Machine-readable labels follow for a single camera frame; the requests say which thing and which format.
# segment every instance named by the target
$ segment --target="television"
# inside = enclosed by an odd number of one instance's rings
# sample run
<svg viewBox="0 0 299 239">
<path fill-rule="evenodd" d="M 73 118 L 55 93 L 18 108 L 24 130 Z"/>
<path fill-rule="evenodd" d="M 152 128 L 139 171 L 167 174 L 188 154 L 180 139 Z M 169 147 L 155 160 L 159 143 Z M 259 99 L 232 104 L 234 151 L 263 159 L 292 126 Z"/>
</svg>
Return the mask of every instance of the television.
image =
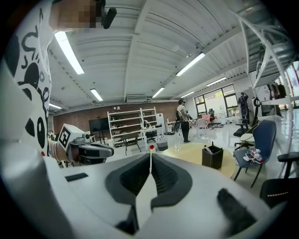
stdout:
<svg viewBox="0 0 299 239">
<path fill-rule="evenodd" d="M 108 118 L 90 120 L 89 128 L 90 128 L 90 132 L 109 130 Z"/>
</svg>

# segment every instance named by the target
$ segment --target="fluorescent light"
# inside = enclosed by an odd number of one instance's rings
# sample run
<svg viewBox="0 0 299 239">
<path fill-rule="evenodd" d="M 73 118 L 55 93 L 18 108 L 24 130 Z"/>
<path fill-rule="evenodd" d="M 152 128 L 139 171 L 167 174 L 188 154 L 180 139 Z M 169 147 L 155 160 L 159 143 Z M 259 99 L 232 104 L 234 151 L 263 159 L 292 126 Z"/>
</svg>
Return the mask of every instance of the fluorescent light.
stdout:
<svg viewBox="0 0 299 239">
<path fill-rule="evenodd" d="M 181 98 L 184 98 L 184 97 L 186 97 L 186 96 L 188 96 L 188 95 L 191 95 L 191 94 L 193 94 L 193 93 L 194 93 L 194 91 L 192 91 L 192 92 L 190 92 L 190 93 L 188 93 L 188 94 L 182 96 Z"/>
<path fill-rule="evenodd" d="M 102 97 L 99 95 L 99 93 L 95 89 L 91 89 L 90 91 L 98 99 L 98 101 L 103 101 Z"/>
<path fill-rule="evenodd" d="M 153 98 L 155 98 L 158 94 L 160 94 L 160 92 L 161 92 L 162 90 L 164 90 L 164 88 L 165 88 L 165 87 L 161 87 L 161 89 L 158 90 L 158 92 L 157 92 L 156 94 L 154 94 Z"/>
<path fill-rule="evenodd" d="M 219 80 L 216 80 L 216 81 L 214 81 L 214 82 L 212 82 L 212 83 L 210 83 L 210 84 L 207 84 L 207 86 L 216 84 L 217 82 L 222 81 L 222 80 L 226 80 L 226 77 L 223 77 L 223 78 L 221 78 L 221 79 L 219 79 Z"/>
<path fill-rule="evenodd" d="M 52 106 L 52 107 L 57 108 L 57 109 L 62 109 L 61 107 L 59 107 L 59 106 L 57 106 L 57 105 L 53 105 L 53 104 L 51 104 L 51 103 L 49 103 L 49 106 Z"/>
<path fill-rule="evenodd" d="M 185 73 L 185 71 L 187 71 L 190 67 L 192 67 L 194 64 L 196 64 L 200 59 L 202 59 L 205 56 L 204 53 L 200 53 L 197 57 L 195 57 L 189 64 L 187 64 L 182 70 L 180 70 L 176 76 L 179 77 L 181 76 L 183 73 Z"/>
<path fill-rule="evenodd" d="M 235 91 L 235 90 L 232 90 L 232 91 Z M 229 93 L 229 92 L 232 92 L 232 91 L 224 92 L 224 94 Z"/>
<path fill-rule="evenodd" d="M 71 66 L 74 68 L 78 75 L 84 74 L 83 69 L 81 68 L 72 48 L 67 39 L 65 32 L 57 32 L 55 33 L 55 37 L 58 41 L 58 44 L 61 47 L 61 50 L 64 52 L 66 58 L 69 60 Z"/>
<path fill-rule="evenodd" d="M 210 99 L 210 98 L 212 98 L 212 97 L 215 97 L 215 96 L 213 95 L 213 96 L 211 96 L 211 97 L 208 97 L 208 98 L 206 98 L 206 99 Z"/>
</svg>

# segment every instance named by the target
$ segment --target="brick wall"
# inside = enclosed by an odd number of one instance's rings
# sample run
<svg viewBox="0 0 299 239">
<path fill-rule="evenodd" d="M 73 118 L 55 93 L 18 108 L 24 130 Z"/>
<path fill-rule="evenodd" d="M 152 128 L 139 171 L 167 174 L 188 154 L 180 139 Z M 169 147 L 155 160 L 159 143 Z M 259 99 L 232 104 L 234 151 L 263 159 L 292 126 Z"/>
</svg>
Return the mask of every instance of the brick wall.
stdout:
<svg viewBox="0 0 299 239">
<path fill-rule="evenodd" d="M 163 113 L 164 116 L 164 121 L 166 122 L 167 119 L 169 121 L 173 121 L 175 118 L 175 110 L 178 107 L 178 104 L 176 102 L 170 102 L 170 103 L 147 103 L 147 104 L 135 104 L 135 105 L 119 105 L 122 111 L 132 111 L 132 110 L 139 110 L 142 108 L 143 110 L 146 109 L 153 109 L 156 107 L 156 112 L 157 113 Z M 96 109 L 91 109 L 91 110 L 83 110 L 83 111 L 77 111 L 77 112 L 72 112 L 72 113 L 66 113 L 66 114 L 61 114 L 54 116 L 54 129 L 55 129 L 55 134 L 60 133 L 60 130 L 63 126 L 63 124 L 69 124 L 69 125 L 74 125 L 78 127 L 79 129 L 83 131 L 89 131 L 89 120 L 94 120 L 96 117 L 101 117 L 101 118 L 106 118 L 107 117 L 107 111 L 111 112 L 110 106 L 106 107 L 101 107 L 101 108 L 96 108 Z M 137 117 L 138 115 L 135 114 L 128 114 L 128 115 L 120 115 L 120 117 L 123 118 L 132 118 L 132 117 Z M 151 118 L 146 118 L 147 121 L 153 121 Z M 132 125 L 132 124 L 138 124 L 139 119 L 133 119 L 133 120 L 128 120 L 124 122 L 116 122 L 116 125 L 119 124 L 125 124 L 125 125 Z M 140 127 L 130 127 L 130 131 L 135 131 L 139 130 Z M 110 137 L 110 133 L 104 132 L 104 135 L 107 138 Z"/>
</svg>

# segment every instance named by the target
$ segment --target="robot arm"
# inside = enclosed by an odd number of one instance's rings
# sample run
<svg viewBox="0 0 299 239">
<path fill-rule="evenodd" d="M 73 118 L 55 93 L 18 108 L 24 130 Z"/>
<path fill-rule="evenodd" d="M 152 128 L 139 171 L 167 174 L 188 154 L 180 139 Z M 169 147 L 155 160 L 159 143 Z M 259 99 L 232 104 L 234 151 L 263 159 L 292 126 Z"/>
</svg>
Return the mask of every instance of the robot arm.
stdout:
<svg viewBox="0 0 299 239">
<path fill-rule="evenodd" d="M 65 150 L 70 162 L 75 162 L 75 155 L 79 154 L 83 164 L 96 164 L 106 161 L 106 158 L 114 155 L 113 148 L 91 142 L 90 135 L 79 128 L 64 124 L 59 134 L 58 142 Z"/>
</svg>

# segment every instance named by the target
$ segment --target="black trash bin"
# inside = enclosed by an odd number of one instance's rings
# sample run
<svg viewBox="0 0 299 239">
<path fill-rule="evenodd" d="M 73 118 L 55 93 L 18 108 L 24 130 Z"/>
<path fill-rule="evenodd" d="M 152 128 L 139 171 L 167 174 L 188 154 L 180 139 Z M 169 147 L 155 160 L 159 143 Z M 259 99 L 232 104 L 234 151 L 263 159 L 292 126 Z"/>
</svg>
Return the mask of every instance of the black trash bin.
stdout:
<svg viewBox="0 0 299 239">
<path fill-rule="evenodd" d="M 214 169 L 220 169 L 222 166 L 223 149 L 214 146 L 214 142 L 212 142 L 212 146 L 209 146 L 209 149 L 213 154 L 208 152 L 205 148 L 202 149 L 202 165 Z"/>
</svg>

